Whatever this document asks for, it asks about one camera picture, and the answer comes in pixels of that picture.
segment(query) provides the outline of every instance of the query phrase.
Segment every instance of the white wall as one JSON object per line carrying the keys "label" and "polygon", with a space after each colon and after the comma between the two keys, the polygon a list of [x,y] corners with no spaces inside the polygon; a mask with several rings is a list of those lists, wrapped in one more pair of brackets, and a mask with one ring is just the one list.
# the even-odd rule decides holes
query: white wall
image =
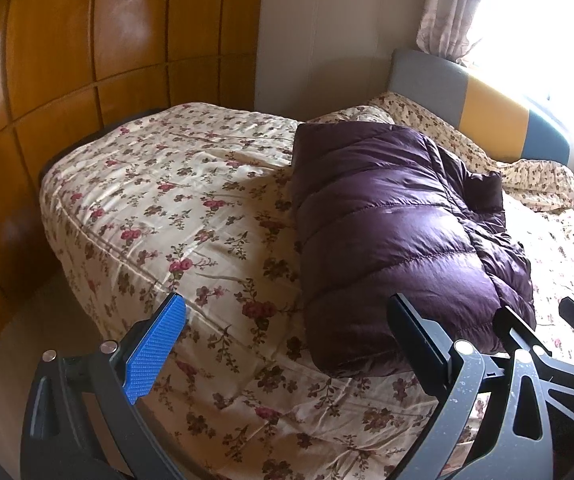
{"label": "white wall", "polygon": [[385,89],[424,0],[262,0],[256,109],[306,120]]}

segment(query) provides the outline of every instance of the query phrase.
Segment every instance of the purple down jacket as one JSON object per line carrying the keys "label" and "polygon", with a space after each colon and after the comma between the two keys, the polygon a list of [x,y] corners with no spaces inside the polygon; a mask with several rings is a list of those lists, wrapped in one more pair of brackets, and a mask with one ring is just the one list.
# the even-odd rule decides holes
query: purple down jacket
{"label": "purple down jacket", "polygon": [[500,175],[470,173],[410,128],[301,124],[292,200],[307,343],[336,377],[409,370],[387,325],[395,292],[481,352],[501,305],[532,328],[531,266],[505,229]]}

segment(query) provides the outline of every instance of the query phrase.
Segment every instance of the floral comforter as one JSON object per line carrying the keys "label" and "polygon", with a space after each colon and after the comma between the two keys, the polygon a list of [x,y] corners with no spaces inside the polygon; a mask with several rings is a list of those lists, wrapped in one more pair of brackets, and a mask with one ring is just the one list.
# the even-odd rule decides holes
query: floral comforter
{"label": "floral comforter", "polygon": [[[501,164],[396,94],[319,121],[407,124],[472,171],[501,171],[510,234],[532,262],[540,337],[574,362],[558,301],[574,295],[574,181]],[[121,338],[169,290],[188,321],[143,401],[193,461],[232,480],[382,479],[435,406],[412,373],[335,380],[311,362],[298,302],[289,177],[297,122],[187,104],[125,124],[54,165],[43,222],[101,333]],[[481,396],[449,466],[468,451]]]}

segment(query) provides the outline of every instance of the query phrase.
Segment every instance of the window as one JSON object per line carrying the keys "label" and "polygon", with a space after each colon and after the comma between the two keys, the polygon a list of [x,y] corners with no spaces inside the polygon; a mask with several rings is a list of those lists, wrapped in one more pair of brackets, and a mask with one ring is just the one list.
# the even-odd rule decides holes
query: window
{"label": "window", "polygon": [[574,139],[574,0],[482,0],[467,61],[524,94]]}

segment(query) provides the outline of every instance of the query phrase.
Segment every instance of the black plastic mount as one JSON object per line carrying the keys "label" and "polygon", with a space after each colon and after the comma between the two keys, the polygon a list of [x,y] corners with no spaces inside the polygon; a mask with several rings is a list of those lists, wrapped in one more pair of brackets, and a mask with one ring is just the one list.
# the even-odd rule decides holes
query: black plastic mount
{"label": "black plastic mount", "polygon": [[[574,328],[573,300],[561,301],[560,314]],[[387,319],[422,389],[438,398],[388,480],[574,479],[574,366],[551,357],[509,307],[496,312],[494,332],[510,357],[452,342],[402,294],[390,298]],[[491,393],[489,404],[465,463],[441,476],[477,395],[485,392]]]}
{"label": "black plastic mount", "polygon": [[[110,354],[38,364],[29,394],[22,442],[22,480],[184,480],[124,390],[124,363],[173,295],[151,319],[136,323]],[[133,476],[107,463],[88,417],[83,393],[100,411]]]}

